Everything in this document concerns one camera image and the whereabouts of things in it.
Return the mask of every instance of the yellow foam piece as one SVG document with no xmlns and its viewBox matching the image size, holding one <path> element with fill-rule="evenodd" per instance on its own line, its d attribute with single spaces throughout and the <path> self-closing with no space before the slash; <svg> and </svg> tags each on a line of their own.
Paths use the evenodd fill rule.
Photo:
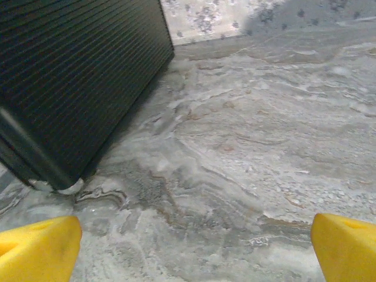
<svg viewBox="0 0 376 282">
<path fill-rule="evenodd" d="M 81 237 L 75 216 L 57 217 L 0 233 L 0 281 L 68 282 Z"/>
<path fill-rule="evenodd" d="M 376 225 L 316 214 L 311 241 L 327 282 L 376 281 Z"/>
</svg>

